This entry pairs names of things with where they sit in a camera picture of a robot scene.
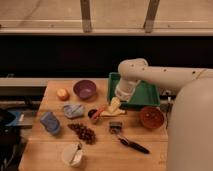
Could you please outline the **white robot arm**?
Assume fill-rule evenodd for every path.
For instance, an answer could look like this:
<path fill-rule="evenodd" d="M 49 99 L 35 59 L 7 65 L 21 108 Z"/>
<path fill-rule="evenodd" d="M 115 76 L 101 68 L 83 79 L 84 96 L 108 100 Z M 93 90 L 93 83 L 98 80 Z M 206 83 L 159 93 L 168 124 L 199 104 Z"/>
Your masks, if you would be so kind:
<path fill-rule="evenodd" d="M 118 65 L 115 95 L 129 101 L 141 81 L 176 93 L 168 123 L 166 171 L 213 171 L 213 68 Z"/>

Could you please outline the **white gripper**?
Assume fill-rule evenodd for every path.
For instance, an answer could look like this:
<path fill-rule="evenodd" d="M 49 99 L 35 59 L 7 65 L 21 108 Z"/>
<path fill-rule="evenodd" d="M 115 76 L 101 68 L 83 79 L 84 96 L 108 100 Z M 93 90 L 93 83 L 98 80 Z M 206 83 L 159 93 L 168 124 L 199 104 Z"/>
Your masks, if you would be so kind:
<path fill-rule="evenodd" d="M 116 86 L 115 95 L 121 101 L 129 101 L 133 96 L 139 81 L 130 81 L 121 78 Z M 108 111 L 110 113 L 115 112 L 121 105 L 120 100 L 117 97 L 111 99 L 110 105 L 108 106 Z"/>

